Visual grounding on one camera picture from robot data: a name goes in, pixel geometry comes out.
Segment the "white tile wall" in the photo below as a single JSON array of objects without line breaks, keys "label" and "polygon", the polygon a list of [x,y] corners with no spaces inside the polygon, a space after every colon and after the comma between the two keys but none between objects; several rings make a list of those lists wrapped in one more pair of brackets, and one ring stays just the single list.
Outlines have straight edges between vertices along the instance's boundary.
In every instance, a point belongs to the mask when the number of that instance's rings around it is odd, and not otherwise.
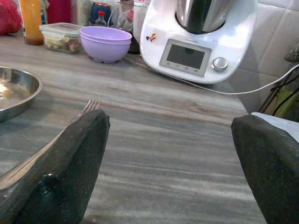
[{"label": "white tile wall", "polygon": [[[235,91],[249,91],[275,81],[292,66],[284,60],[299,39],[299,0],[259,0],[255,30],[239,69],[229,82]],[[241,95],[248,112],[258,111],[270,93]]]}]

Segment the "metal plate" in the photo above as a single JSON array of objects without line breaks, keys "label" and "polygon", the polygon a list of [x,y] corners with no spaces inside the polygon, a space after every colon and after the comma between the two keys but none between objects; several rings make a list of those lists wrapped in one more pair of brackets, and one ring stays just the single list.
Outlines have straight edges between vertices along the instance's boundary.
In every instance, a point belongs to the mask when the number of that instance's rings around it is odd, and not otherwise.
[{"label": "metal plate", "polygon": [[42,87],[37,75],[0,66],[0,121],[25,111]]}]

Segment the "kitchen counter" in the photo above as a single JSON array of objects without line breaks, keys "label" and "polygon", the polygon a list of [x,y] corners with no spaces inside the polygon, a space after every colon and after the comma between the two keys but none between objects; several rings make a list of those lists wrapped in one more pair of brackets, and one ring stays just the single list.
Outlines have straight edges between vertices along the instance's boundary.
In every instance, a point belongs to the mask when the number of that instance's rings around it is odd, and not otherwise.
[{"label": "kitchen counter", "polygon": [[0,65],[37,74],[33,105],[0,123],[0,175],[43,147],[88,100],[110,133],[82,224],[265,223],[246,183],[230,124],[235,96],[201,90],[133,63],[95,63],[0,36]]}]

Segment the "red bottle cap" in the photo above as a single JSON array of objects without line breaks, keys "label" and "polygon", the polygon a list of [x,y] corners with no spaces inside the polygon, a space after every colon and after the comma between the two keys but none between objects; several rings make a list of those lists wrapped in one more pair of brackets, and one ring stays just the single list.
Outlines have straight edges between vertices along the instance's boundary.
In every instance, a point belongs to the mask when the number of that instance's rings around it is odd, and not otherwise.
[{"label": "red bottle cap", "polygon": [[100,15],[100,16],[105,16],[105,12],[103,12],[103,11],[98,11],[98,15]]}]

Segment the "purple bowl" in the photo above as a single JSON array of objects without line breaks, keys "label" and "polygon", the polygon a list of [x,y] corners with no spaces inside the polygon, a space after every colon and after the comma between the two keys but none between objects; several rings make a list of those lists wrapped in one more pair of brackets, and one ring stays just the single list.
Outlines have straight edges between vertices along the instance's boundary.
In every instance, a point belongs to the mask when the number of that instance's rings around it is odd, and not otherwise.
[{"label": "purple bowl", "polygon": [[114,63],[122,59],[129,51],[130,44],[113,44],[94,41],[81,36],[85,52],[97,62]]},{"label": "purple bowl", "polygon": [[95,37],[90,37],[90,36],[87,36],[83,33],[80,33],[80,37],[83,37],[83,38],[86,38],[86,39],[89,39],[89,40],[93,40],[93,41],[100,41],[100,42],[104,42],[104,43],[112,43],[112,44],[130,44],[131,43],[131,39],[129,40],[126,40],[126,41],[111,41],[111,40],[101,40],[101,39],[98,39],[98,38],[95,38]]},{"label": "purple bowl", "polygon": [[132,35],[124,30],[115,29],[111,27],[82,27],[80,34],[91,38],[97,39],[98,41],[110,43],[127,43],[128,40],[132,39]]}]

